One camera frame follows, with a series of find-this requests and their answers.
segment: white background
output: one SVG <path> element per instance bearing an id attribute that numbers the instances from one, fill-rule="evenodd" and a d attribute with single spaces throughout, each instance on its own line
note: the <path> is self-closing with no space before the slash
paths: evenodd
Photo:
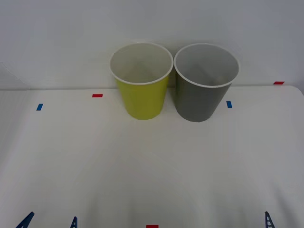
<path id="1" fill-rule="evenodd" d="M 199 41 L 236 55 L 235 85 L 304 89 L 303 10 L 302 0 L 1 0 L 0 88 L 115 87 L 108 61 L 120 46 L 175 54 Z"/>

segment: gray cup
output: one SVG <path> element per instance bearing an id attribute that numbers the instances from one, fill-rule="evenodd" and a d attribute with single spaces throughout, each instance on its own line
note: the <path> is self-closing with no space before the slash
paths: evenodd
<path id="1" fill-rule="evenodd" d="M 186 120 L 209 119 L 239 72 L 238 61 L 211 44 L 183 47 L 174 58 L 177 112 Z"/>

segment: white table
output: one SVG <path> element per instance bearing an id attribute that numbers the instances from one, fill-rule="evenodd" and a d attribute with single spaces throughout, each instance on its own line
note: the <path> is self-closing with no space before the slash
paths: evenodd
<path id="1" fill-rule="evenodd" d="M 102 93 L 102 98 L 92 94 Z M 232 102 L 232 109 L 226 101 Z M 43 103 L 41 111 L 36 111 Z M 232 87 L 191 123 L 139 121 L 116 89 L 0 92 L 0 227 L 304 227 L 304 96 Z"/>

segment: cup rim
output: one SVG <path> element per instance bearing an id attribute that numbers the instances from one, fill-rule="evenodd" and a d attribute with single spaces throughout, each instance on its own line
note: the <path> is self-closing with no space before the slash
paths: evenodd
<path id="1" fill-rule="evenodd" d="M 111 61 L 112 61 L 112 59 L 113 59 L 113 56 L 114 56 L 120 49 L 122 49 L 122 48 L 124 48 L 124 47 L 127 47 L 127 46 L 131 46 L 131 45 L 137 45 L 137 44 L 150 44 L 150 45 L 156 46 L 156 47 L 158 47 L 158 48 L 161 48 L 161 49 L 163 49 L 165 52 L 167 52 L 167 53 L 169 54 L 169 57 L 170 57 L 170 60 L 171 60 L 171 66 L 170 66 L 169 71 L 168 71 L 164 76 L 162 76 L 162 77 L 160 77 L 160 78 L 158 78 L 158 79 L 156 79 L 156 80 L 154 80 L 154 81 L 144 82 L 144 83 L 128 82 L 128 81 L 125 81 L 125 80 L 119 78 L 116 74 L 114 74 L 114 72 L 113 72 L 112 69 L 111 69 Z M 156 83 L 156 82 L 159 82 L 159 81 L 163 80 L 163 79 L 164 79 L 166 76 L 168 76 L 169 73 L 172 71 L 173 66 L 174 66 L 174 60 L 173 60 L 173 56 L 172 56 L 171 52 L 170 52 L 168 49 L 166 49 L 164 46 L 159 45 L 159 44 L 155 44 L 155 43 L 151 43 L 151 42 L 135 42 L 135 43 L 131 43 L 131 44 L 125 45 L 125 46 L 123 46 L 123 47 L 120 47 L 119 49 L 117 49 L 117 50 L 111 55 L 110 64 L 109 64 L 110 72 L 111 72 L 111 74 L 112 74 L 117 80 L 119 80 L 119 81 L 121 81 L 121 82 L 123 82 L 123 83 L 126 83 L 126 84 L 137 85 L 137 86 L 150 85 L 150 84 L 154 84 L 154 83 Z"/>
<path id="2" fill-rule="evenodd" d="M 213 85 L 213 86 L 212 86 L 212 85 L 203 85 L 203 84 L 199 84 L 199 83 L 193 82 L 193 81 L 189 80 L 188 78 L 186 78 L 184 75 L 182 75 L 182 73 L 181 73 L 181 72 L 178 70 L 178 68 L 176 67 L 176 58 L 177 58 L 178 54 L 179 54 L 182 50 L 184 50 L 184 49 L 186 49 L 186 48 L 189 48 L 189 47 L 191 47 L 191 46 L 196 46 L 196 45 L 210 45 L 210 46 L 214 46 L 214 47 L 223 49 L 223 50 L 225 50 L 226 52 L 228 52 L 228 53 L 236 60 L 236 62 L 237 62 L 237 66 L 238 66 L 237 75 L 236 75 L 231 81 L 229 81 L 229 82 L 227 82 L 227 83 L 225 83 L 225 84 Z M 239 63 L 238 59 L 235 58 L 235 56 L 234 56 L 229 50 L 227 50 L 227 49 L 225 49 L 225 48 L 223 48 L 223 47 L 221 47 L 221 46 L 219 46 L 219 45 L 215 45 L 215 44 L 211 44 L 211 43 L 195 43 L 195 44 L 189 44 L 189 45 L 186 45 L 186 46 L 182 47 L 182 48 L 175 54 L 175 56 L 174 56 L 174 68 L 175 68 L 176 72 L 179 74 L 179 76 L 181 76 L 184 80 L 186 80 L 187 82 L 189 82 L 189 83 L 191 83 L 191 84 L 193 84 L 193 85 L 196 85 L 196 86 L 199 86 L 199 87 L 204 87 L 204 88 L 221 88 L 221 87 L 225 87 L 225 86 L 230 85 L 230 84 L 237 78 L 237 76 L 238 76 L 238 74 L 239 74 L 239 72 L 240 72 L 240 69 L 241 69 L 241 68 L 240 68 L 240 63 Z"/>

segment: yellow cup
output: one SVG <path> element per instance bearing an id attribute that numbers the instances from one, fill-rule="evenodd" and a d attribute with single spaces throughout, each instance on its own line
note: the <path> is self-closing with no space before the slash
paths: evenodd
<path id="1" fill-rule="evenodd" d="M 171 53 L 157 44 L 135 43 L 113 54 L 110 70 L 131 116 L 148 120 L 161 112 L 172 68 Z"/>

